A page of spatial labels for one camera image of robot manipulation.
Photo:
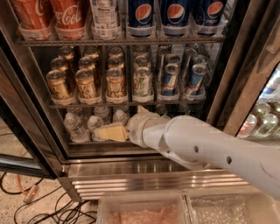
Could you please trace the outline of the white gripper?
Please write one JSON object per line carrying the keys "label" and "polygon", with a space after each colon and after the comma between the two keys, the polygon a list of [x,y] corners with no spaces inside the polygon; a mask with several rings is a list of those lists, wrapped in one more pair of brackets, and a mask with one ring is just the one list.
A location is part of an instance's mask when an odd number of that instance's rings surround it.
{"label": "white gripper", "polygon": [[159,118],[156,113],[151,113],[143,106],[137,106],[137,114],[133,115],[127,123],[127,131],[120,122],[103,125],[94,130],[94,135],[103,140],[125,142],[129,140],[142,148],[147,148],[143,139],[144,125],[152,118]]}

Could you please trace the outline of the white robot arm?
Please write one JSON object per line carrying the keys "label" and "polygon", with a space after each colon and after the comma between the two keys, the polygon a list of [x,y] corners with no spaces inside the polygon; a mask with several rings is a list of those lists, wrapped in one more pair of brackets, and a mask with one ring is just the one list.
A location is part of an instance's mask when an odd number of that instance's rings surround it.
{"label": "white robot arm", "polygon": [[209,165],[220,167],[280,199],[279,148],[230,136],[193,116],[169,118],[141,112],[126,125],[103,125],[94,130],[94,135],[116,142],[129,139],[189,170],[203,170]]}

